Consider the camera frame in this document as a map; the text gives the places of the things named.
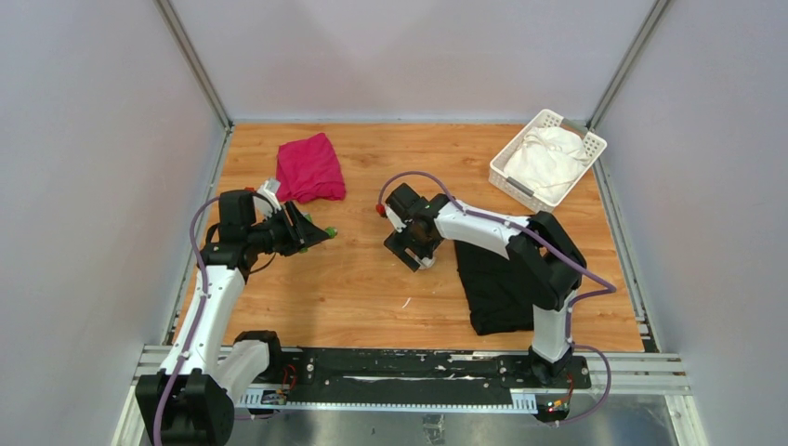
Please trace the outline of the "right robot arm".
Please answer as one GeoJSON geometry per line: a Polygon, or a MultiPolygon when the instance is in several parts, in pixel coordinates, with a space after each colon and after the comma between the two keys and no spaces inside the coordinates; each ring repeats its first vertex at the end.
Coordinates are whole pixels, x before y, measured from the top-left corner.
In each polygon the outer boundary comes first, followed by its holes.
{"type": "Polygon", "coordinates": [[[445,240],[470,244],[506,261],[515,275],[519,301],[532,308],[532,379],[551,388],[566,378],[573,353],[566,333],[569,302],[586,263],[551,214],[491,213],[449,193],[427,200],[405,183],[379,200],[375,210],[393,226],[385,247],[412,271],[430,268],[445,240]]]}

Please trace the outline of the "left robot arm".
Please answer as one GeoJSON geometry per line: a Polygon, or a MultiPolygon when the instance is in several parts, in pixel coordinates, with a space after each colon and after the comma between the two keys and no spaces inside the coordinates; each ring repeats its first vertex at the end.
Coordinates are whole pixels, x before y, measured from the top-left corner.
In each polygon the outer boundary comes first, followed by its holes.
{"type": "Polygon", "coordinates": [[[292,256],[333,239],[291,202],[275,193],[231,190],[204,203],[216,204],[219,221],[204,243],[196,230],[190,243],[198,273],[181,330],[154,374],[142,375],[135,396],[149,440],[154,445],[224,445],[236,416],[235,405],[257,379],[277,382],[284,358],[273,331],[247,331],[236,338],[225,359],[219,357],[231,313],[254,271],[259,255],[292,256]]]}

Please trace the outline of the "white pipe fitting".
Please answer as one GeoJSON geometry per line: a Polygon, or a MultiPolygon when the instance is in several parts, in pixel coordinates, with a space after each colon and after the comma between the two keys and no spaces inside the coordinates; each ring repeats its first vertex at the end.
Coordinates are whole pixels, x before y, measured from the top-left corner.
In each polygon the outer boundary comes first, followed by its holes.
{"type": "Polygon", "coordinates": [[[416,260],[419,264],[420,269],[430,269],[433,267],[433,265],[436,262],[435,257],[428,257],[428,256],[418,257],[416,260]]]}

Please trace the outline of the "green water faucet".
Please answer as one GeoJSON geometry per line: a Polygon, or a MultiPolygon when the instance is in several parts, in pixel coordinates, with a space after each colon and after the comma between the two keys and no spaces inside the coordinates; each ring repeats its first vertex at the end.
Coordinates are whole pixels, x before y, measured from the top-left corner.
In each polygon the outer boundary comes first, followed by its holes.
{"type": "Polygon", "coordinates": [[[338,231],[335,227],[327,227],[321,229],[313,222],[311,214],[302,214],[302,219],[299,221],[300,228],[303,230],[303,242],[299,252],[306,253],[312,246],[332,240],[336,237],[338,231]]]}

